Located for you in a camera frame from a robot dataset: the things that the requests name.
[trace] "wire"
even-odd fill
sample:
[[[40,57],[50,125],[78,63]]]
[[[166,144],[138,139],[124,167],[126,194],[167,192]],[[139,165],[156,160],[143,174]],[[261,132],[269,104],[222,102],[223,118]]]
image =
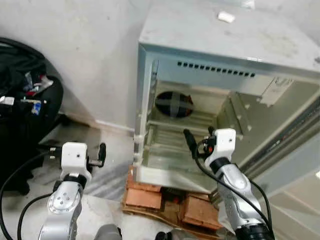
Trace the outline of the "wire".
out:
[[[265,224],[267,225],[270,233],[272,234],[272,237],[275,238],[274,235],[274,231],[272,229],[272,226],[269,222],[269,220],[266,218],[266,216],[245,196],[243,196],[240,192],[238,192],[237,190],[233,189],[232,187],[228,186],[227,184],[225,184],[223,181],[221,181],[220,179],[218,179],[215,175],[213,175],[209,170],[207,170],[206,168],[204,168],[201,163],[199,162],[199,158],[198,158],[198,149],[200,147],[200,145],[202,145],[203,142],[199,142],[196,146],[196,149],[194,150],[194,160],[195,163],[197,164],[197,166],[200,168],[200,170],[206,174],[207,176],[209,176],[210,178],[214,179],[217,183],[221,184],[222,186],[224,186],[225,188],[229,189],[230,191],[234,192],[236,195],[238,195],[240,198],[242,198],[247,204],[249,204],[263,219],[263,221],[265,222]]]
[[[44,199],[44,198],[47,198],[51,195],[52,193],[48,193],[48,194],[45,194],[45,195],[42,195],[42,196],[38,196],[36,197],[35,199],[31,200],[27,205],[25,205],[25,207],[23,208],[21,214],[20,214],[20,217],[19,217],[19,222],[18,222],[18,228],[17,228],[17,231],[16,231],[16,235],[17,235],[17,238],[18,240],[22,240],[21,238],[21,229],[22,229],[22,222],[24,220],[24,216],[26,214],[26,211],[28,210],[28,208],[33,204],[35,203],[36,201],[40,200],[40,199]]]
[[[4,216],[3,216],[3,212],[2,212],[2,198],[4,195],[4,191],[5,191],[5,187],[8,184],[8,182],[21,170],[23,169],[25,166],[29,165],[30,163],[32,163],[33,161],[37,160],[38,158],[46,155],[47,152],[42,152],[32,158],[30,158],[28,161],[26,161],[24,164],[22,164],[17,170],[15,170],[3,183],[1,189],[0,189],[0,227],[1,230],[3,232],[3,235],[5,236],[5,238],[7,240],[13,240],[13,238],[10,236],[10,234],[7,231],[7,228],[5,226],[5,222],[4,222]]]
[[[253,180],[251,180],[249,178],[249,181],[252,185],[254,185],[258,190],[259,192],[261,193],[261,195],[263,196],[263,199],[265,201],[265,206],[266,206],[266,212],[267,212],[267,215],[268,215],[268,221],[269,221],[269,224],[272,228],[272,218],[271,218],[271,210],[270,210],[270,204],[269,204],[269,200],[264,192],[264,190],[258,185],[256,184]]]

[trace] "floor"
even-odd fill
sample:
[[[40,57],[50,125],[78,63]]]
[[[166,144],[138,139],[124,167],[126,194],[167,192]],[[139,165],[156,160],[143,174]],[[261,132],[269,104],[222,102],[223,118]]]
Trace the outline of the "floor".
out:
[[[133,137],[124,132],[114,132],[91,128],[72,122],[68,126],[60,125],[41,143],[61,146],[65,142],[82,142],[88,146],[88,155],[97,159],[99,145],[106,144],[106,161],[102,168],[95,167],[92,181],[85,187],[84,193],[114,201],[121,201],[128,174],[128,166],[133,161]],[[59,159],[45,159],[43,167],[32,171],[32,182],[52,185],[59,179],[61,169]]]

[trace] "marble floor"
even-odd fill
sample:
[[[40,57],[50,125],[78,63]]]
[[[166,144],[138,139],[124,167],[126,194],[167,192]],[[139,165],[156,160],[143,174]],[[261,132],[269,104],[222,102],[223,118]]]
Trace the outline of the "marble floor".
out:
[[[61,146],[65,142],[82,142],[88,145],[88,155],[92,159],[98,156],[99,145],[106,144],[104,167],[95,167],[92,181],[86,185],[85,194],[121,201],[127,179],[128,166],[133,161],[133,137],[123,132],[113,132],[91,128],[72,122],[68,126],[60,125],[47,135],[42,143]],[[45,159],[43,166],[32,171],[30,181],[41,185],[53,185],[59,179],[61,169],[58,159]]]

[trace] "white eraser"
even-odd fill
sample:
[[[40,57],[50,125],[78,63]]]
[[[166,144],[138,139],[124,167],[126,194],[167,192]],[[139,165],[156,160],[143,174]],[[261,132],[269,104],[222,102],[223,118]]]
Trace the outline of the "white eraser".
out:
[[[220,21],[224,21],[224,22],[230,24],[236,19],[236,17],[230,13],[227,13],[226,11],[221,11],[218,14],[218,19]]]

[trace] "fridge vent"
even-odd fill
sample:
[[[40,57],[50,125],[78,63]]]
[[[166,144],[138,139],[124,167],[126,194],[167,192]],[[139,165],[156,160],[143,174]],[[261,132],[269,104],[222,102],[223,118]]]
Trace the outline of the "fridge vent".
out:
[[[184,67],[184,68],[200,69],[204,71],[212,71],[212,72],[217,72],[221,74],[238,75],[238,76],[244,76],[244,77],[250,77],[250,78],[253,78],[256,75],[253,72],[244,72],[244,71],[238,71],[238,70],[233,70],[228,68],[205,66],[202,64],[196,64],[196,63],[190,63],[190,62],[178,61],[177,65],[179,67]]]

